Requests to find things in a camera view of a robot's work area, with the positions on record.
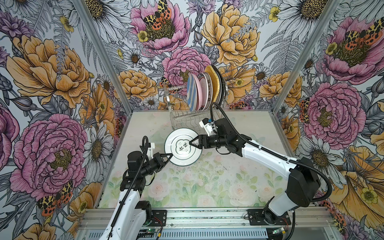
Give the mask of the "white plate with black rings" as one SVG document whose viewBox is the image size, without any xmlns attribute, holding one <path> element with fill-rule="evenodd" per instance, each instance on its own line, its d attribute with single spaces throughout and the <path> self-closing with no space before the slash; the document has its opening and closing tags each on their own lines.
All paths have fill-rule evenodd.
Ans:
<svg viewBox="0 0 384 240">
<path fill-rule="evenodd" d="M 202 150 L 190 145 L 190 141 L 198 134 L 186 128 L 171 132 L 165 141 L 165 153 L 172 154 L 170 161 L 180 167 L 190 166 L 195 163 L 202 154 Z"/>
</svg>

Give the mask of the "blue white striped plate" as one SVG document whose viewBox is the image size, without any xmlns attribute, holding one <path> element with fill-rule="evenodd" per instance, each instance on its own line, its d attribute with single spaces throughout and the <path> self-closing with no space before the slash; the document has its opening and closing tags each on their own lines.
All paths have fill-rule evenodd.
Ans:
<svg viewBox="0 0 384 240">
<path fill-rule="evenodd" d="M 197 85 L 194 74 L 188 75 L 187 82 L 187 104 L 190 112 L 194 112 L 197 107 Z"/>
</svg>

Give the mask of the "pink round plate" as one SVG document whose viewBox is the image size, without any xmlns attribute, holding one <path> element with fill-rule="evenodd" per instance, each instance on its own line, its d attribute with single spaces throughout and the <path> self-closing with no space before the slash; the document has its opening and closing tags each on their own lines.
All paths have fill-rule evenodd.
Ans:
<svg viewBox="0 0 384 240">
<path fill-rule="evenodd" d="M 193 76 L 193 78 L 195 80 L 196 89 L 197 89 L 197 93 L 196 93 L 196 96 L 197 96 L 196 111 L 198 111 L 198 110 L 200 110 L 200 108 L 203 105 L 202 86 L 201 86 L 199 78 L 195 74 L 192 74 L 192 76 Z"/>
</svg>

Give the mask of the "green red rimmed white plate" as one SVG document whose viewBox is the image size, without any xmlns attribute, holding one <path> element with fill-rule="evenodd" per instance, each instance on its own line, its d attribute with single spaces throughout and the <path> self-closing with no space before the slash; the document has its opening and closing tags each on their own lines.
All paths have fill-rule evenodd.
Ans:
<svg viewBox="0 0 384 240">
<path fill-rule="evenodd" d="M 202 88 L 201 96 L 203 97 L 202 106 L 200 110 L 205 110 L 208 106 L 208 101 L 211 97 L 211 89 L 210 89 L 210 78 L 207 73 L 202 73 L 200 77 L 200 84 Z"/>
</svg>

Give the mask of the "yellow woven square tray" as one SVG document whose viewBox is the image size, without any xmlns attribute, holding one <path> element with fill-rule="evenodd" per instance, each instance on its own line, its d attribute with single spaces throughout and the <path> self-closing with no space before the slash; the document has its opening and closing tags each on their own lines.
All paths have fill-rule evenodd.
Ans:
<svg viewBox="0 0 384 240">
<path fill-rule="evenodd" d="M 217 72 L 216 68 L 212 65 L 208 65 L 205 69 L 205 72 L 210 76 L 211 78 L 211 84 L 212 84 L 212 102 L 219 103 L 221 98 L 221 79 L 219 76 L 219 73 Z"/>
</svg>

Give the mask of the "white plate with colored dots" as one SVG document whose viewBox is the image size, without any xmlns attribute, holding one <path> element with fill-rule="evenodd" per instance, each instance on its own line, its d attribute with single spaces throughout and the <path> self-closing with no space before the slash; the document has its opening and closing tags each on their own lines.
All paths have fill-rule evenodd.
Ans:
<svg viewBox="0 0 384 240">
<path fill-rule="evenodd" d="M 211 103 L 212 103 L 212 100 L 213 100 L 213 85 L 212 85 L 212 79 L 210 77 L 210 75 L 208 73 L 204 73 L 205 74 L 205 77 L 207 79 L 207 83 L 208 83 L 208 93 L 209 93 L 209 97 L 208 97 L 208 101 L 207 101 L 207 104 L 206 104 L 206 107 L 207 109 L 209 109 Z"/>
</svg>

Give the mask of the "orange sunburst white plate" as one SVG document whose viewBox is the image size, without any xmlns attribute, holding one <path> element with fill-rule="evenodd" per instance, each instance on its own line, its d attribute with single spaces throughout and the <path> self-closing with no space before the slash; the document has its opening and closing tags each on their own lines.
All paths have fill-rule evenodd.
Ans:
<svg viewBox="0 0 384 240">
<path fill-rule="evenodd" d="M 222 102 L 223 102 L 223 94 L 224 94 L 224 82 L 223 82 L 223 77 L 221 75 L 221 73 L 219 71 L 217 71 L 218 73 L 218 76 L 220 78 L 220 94 L 219 94 L 219 100 L 218 100 L 218 104 L 221 106 L 222 105 Z"/>
</svg>

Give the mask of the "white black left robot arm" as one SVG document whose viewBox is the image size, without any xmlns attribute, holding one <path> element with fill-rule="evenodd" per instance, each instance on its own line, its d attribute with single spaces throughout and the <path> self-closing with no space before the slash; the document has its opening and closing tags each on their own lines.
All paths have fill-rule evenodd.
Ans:
<svg viewBox="0 0 384 240">
<path fill-rule="evenodd" d="M 147 154 L 134 151 L 128 154 L 128 169 L 123 175 L 118 204 L 101 240 L 135 240 L 143 225 L 152 219 L 152 207 L 141 196 L 146 177 L 161 171 L 173 154 Z"/>
</svg>

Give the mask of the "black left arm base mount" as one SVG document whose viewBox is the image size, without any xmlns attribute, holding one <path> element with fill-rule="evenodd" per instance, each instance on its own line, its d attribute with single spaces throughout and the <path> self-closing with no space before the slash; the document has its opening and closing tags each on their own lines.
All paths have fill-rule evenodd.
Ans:
<svg viewBox="0 0 384 240">
<path fill-rule="evenodd" d="M 167 223 L 167 210 L 155 210 L 149 201 L 139 201 L 135 207 L 136 210 L 144 212 L 143 227 L 165 227 Z"/>
</svg>

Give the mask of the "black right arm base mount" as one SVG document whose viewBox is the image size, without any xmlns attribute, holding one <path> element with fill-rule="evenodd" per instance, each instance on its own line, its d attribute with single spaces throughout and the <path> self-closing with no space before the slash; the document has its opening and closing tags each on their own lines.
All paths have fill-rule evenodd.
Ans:
<svg viewBox="0 0 384 240">
<path fill-rule="evenodd" d="M 283 215 L 275 215 L 268 207 L 247 209 L 243 217 L 251 226 L 289 226 L 292 224 L 288 212 Z"/>
</svg>

